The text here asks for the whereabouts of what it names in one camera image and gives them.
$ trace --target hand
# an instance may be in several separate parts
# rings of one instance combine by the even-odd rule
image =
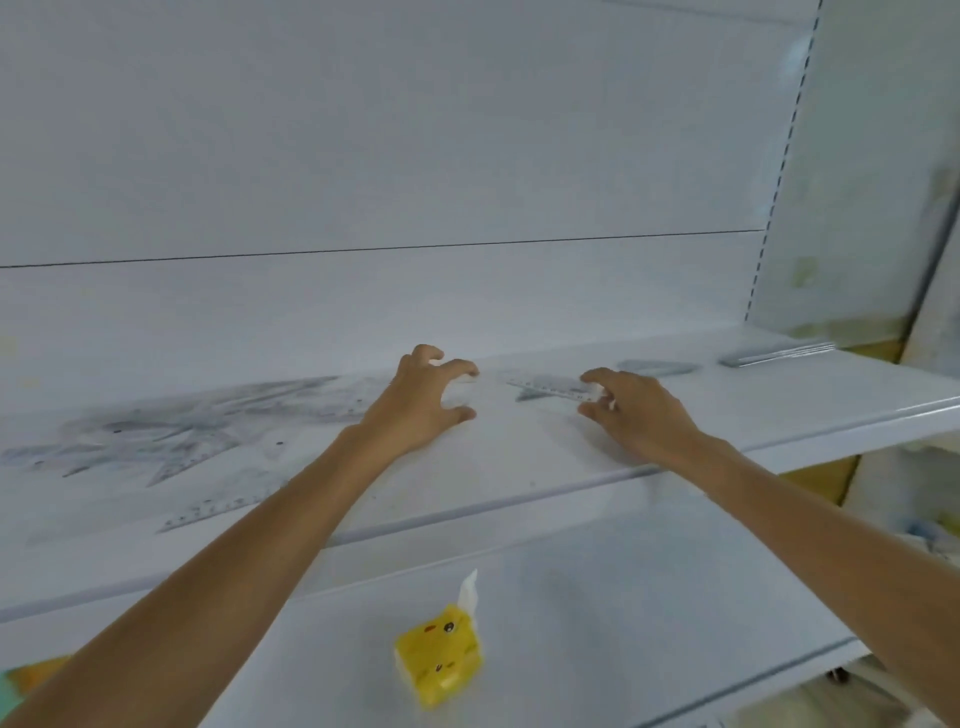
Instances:
[[[580,414],[637,457],[676,471],[709,439],[656,379],[606,368],[580,379],[606,390],[600,401],[581,404]]]
[[[440,404],[446,385],[460,375],[477,376],[477,365],[465,359],[430,363],[442,358],[443,352],[426,344],[404,354],[393,381],[357,425],[390,457],[422,448],[451,427],[477,416],[470,407],[446,409]]]

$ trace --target clear plastic ruler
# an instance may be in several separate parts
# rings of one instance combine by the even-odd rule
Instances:
[[[246,508],[248,505],[256,505],[286,485],[287,477],[282,473],[246,468],[221,483],[223,487],[215,494],[183,508],[161,526],[157,533],[206,521],[222,513]]]
[[[515,387],[566,400],[597,401],[603,395],[603,387],[599,384],[586,384],[572,376],[508,372],[504,373],[502,380]]]

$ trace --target yellow tissue pack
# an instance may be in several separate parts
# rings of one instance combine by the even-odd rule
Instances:
[[[396,666],[424,708],[434,708],[465,686],[483,665],[476,632],[476,576],[464,580],[456,604],[400,635]]]

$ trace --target yellow object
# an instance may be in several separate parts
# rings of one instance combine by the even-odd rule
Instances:
[[[16,686],[16,691],[23,697],[34,688],[46,682],[47,678],[63,667],[69,659],[70,656],[66,655],[64,657],[55,657],[53,660],[45,660],[42,663],[15,667],[7,671],[7,679]]]
[[[960,518],[945,512],[940,514],[938,522],[943,528],[960,539]]]
[[[424,708],[444,702],[483,665],[473,619],[456,604],[400,635],[394,647],[397,666]]]

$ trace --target forearm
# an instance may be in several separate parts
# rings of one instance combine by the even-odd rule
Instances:
[[[749,528],[949,725],[960,574],[706,438],[677,471]]]
[[[345,431],[78,652],[4,728],[199,723],[340,519],[389,464],[362,433]]]

